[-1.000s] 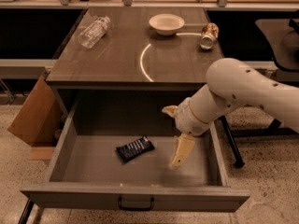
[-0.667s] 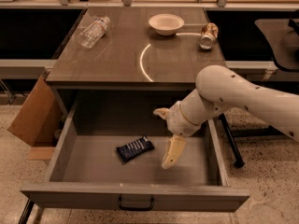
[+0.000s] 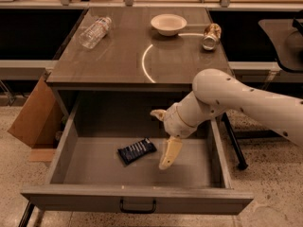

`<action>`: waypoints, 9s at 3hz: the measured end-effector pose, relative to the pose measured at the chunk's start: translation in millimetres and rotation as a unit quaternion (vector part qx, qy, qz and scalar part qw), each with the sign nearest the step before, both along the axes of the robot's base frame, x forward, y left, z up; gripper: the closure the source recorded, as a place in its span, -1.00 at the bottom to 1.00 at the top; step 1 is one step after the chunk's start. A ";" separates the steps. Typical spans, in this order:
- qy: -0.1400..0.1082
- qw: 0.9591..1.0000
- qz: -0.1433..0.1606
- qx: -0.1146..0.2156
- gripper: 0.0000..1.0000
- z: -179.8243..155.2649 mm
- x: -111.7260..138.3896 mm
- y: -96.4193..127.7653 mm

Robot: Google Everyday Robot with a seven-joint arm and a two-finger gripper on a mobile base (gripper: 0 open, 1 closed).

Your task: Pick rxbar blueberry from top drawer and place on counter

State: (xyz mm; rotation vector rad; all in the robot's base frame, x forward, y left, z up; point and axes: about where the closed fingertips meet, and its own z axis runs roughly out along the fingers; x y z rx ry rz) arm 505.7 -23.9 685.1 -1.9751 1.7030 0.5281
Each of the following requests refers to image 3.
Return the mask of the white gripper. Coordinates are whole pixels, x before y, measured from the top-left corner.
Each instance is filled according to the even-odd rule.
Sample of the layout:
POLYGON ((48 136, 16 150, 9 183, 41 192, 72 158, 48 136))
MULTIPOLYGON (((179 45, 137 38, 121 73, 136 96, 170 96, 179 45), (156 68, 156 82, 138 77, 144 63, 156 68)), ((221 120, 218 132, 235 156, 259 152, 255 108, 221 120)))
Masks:
POLYGON ((182 120, 177 111, 177 103, 172 104, 166 111, 163 109, 152 110, 151 116, 163 121, 164 129, 170 135, 159 163, 159 168, 165 170, 172 166, 180 153, 183 146, 180 138, 188 138, 197 128, 187 125, 182 120))

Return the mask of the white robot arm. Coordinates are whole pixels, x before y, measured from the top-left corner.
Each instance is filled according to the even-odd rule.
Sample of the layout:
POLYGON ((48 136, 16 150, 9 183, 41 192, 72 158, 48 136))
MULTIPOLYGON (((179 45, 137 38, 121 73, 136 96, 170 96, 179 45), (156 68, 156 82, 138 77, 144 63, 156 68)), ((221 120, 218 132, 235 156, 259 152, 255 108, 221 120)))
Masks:
POLYGON ((177 158, 183 140, 203 122, 223 114, 239 111, 298 146, 303 145, 303 100, 244 85, 218 69, 199 72, 192 91, 166 110, 151 115, 162 121, 169 135, 159 168, 169 168, 177 158))

